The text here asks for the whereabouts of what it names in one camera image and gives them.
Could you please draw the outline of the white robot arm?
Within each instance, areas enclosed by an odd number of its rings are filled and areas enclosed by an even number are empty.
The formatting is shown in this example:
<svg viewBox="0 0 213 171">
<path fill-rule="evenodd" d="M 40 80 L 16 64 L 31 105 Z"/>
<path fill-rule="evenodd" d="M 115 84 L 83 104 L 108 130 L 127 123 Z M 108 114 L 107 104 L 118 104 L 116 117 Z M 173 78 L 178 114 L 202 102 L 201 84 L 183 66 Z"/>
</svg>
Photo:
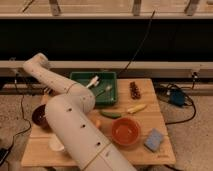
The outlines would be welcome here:
<svg viewBox="0 0 213 171">
<path fill-rule="evenodd" d="M 23 69 L 57 92 L 45 106 L 46 120 L 81 171 L 136 171 L 112 142 L 89 120 L 95 96 L 82 84 L 49 70 L 47 57 L 38 53 Z"/>
</svg>

